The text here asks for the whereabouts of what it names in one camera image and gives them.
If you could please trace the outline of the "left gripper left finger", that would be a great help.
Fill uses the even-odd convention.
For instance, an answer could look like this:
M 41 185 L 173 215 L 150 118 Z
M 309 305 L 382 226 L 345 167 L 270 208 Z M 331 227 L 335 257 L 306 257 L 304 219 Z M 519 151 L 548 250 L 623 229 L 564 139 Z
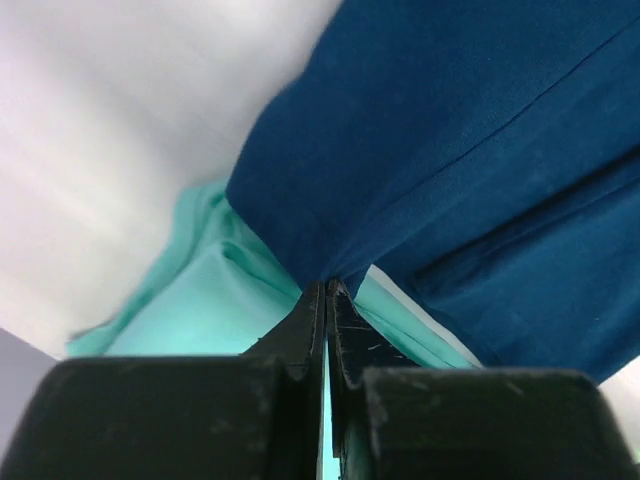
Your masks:
M 100 357 L 41 381 L 5 479 L 318 479 L 324 287 L 237 356 Z

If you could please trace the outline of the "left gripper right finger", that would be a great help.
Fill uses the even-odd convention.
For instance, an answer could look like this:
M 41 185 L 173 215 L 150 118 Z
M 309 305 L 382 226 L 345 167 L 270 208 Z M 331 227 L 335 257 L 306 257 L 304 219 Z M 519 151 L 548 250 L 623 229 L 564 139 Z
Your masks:
M 436 369 L 326 291 L 333 452 L 345 479 L 635 479 L 595 384 L 571 370 Z

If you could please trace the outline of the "dark blue printed t-shirt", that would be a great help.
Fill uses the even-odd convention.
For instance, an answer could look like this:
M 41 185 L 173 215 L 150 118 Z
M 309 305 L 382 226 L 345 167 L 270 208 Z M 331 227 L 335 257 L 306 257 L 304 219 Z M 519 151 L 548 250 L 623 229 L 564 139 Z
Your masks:
M 226 190 L 300 286 L 376 266 L 485 366 L 639 353 L 639 5 L 346 1 Z

